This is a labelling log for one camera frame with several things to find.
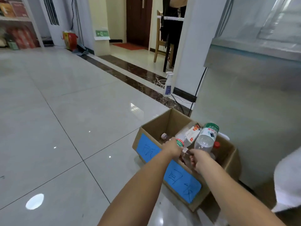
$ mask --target blue paper label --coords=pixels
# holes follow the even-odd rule
[[[170,95],[170,94],[171,94],[171,86],[167,86],[167,87],[166,87],[165,94],[166,94],[166,95]]]
[[[160,151],[161,149],[145,134],[141,135],[137,146],[137,153],[145,162],[148,163]],[[164,180],[188,203],[193,201],[202,187],[198,180],[173,160],[167,167]]]

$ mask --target red mat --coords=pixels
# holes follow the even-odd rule
[[[125,49],[128,49],[128,50],[131,50],[131,51],[134,51],[134,50],[143,50],[143,49],[148,50],[148,48],[141,47],[141,46],[138,46],[138,45],[135,45],[135,44],[130,44],[130,43],[113,44],[113,45],[121,47],[121,48],[125,48]]]

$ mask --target clear plastic bottle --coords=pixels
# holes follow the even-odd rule
[[[208,123],[201,130],[195,141],[194,148],[210,153],[216,140],[219,127],[216,124]]]
[[[189,147],[194,140],[199,136],[201,132],[201,127],[198,123],[191,121],[188,125],[181,129],[176,135],[175,138],[177,140],[177,144],[179,147]],[[170,139],[170,137],[163,133],[161,138],[164,141]]]

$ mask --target door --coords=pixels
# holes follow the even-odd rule
[[[67,13],[64,9],[64,1],[67,2],[68,0],[40,0],[55,46],[65,46],[62,31],[70,30],[70,23],[68,22]]]
[[[153,0],[126,0],[126,39],[148,48]]]

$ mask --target green exit sign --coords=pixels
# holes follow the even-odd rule
[[[101,31],[101,30],[96,30],[96,37],[108,37],[109,32],[108,31]]]

